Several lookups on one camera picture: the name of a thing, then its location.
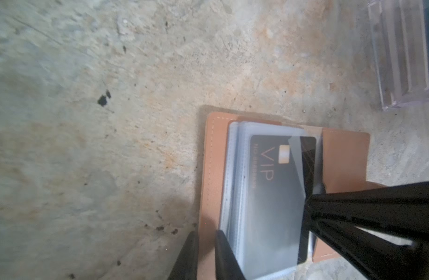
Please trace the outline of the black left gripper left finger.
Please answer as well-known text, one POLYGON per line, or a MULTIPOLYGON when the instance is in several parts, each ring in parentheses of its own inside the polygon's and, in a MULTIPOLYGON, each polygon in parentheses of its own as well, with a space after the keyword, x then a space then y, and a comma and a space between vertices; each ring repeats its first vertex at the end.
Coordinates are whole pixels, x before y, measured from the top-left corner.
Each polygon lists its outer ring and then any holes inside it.
POLYGON ((199 235, 192 231, 188 234, 167 280, 197 280, 198 254, 199 235))

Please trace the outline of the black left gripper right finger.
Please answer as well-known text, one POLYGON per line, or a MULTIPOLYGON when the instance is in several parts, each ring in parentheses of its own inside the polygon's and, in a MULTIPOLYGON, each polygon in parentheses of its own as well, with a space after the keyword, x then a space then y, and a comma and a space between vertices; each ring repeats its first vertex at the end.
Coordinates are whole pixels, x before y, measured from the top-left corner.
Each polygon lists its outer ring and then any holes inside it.
POLYGON ((240 266, 223 231, 215 236, 216 280, 245 280, 240 266))

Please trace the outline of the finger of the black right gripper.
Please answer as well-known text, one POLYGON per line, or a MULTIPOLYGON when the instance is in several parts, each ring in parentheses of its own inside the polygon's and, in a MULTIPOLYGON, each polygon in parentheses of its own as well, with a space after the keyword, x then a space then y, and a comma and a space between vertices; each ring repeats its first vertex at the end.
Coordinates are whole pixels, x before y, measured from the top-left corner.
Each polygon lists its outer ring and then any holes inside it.
POLYGON ((311 219, 345 222, 397 237, 429 242, 429 181, 373 190, 313 195, 311 219))
POLYGON ((354 225, 318 220, 311 231, 369 280, 429 280, 429 242, 396 245, 354 225))

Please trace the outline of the tan leather card holder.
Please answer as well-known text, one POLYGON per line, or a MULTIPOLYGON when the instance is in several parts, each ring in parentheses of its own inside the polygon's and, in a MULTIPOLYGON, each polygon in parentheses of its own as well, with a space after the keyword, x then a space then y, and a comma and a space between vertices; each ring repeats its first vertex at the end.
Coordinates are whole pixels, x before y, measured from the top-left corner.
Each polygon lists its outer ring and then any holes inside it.
POLYGON ((216 277, 215 232, 225 233, 248 280, 290 275, 299 264, 339 254, 310 233, 313 194, 370 190, 370 135, 285 126, 222 112, 206 120, 198 279, 216 277))

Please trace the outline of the black VIP card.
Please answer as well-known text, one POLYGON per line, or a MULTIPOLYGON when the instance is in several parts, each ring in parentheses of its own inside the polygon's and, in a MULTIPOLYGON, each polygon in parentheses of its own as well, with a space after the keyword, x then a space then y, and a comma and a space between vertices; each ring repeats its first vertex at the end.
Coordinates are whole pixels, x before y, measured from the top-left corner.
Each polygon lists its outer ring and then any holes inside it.
POLYGON ((245 268, 283 269, 306 259, 304 203, 312 190, 316 148, 313 136, 251 137, 245 268))

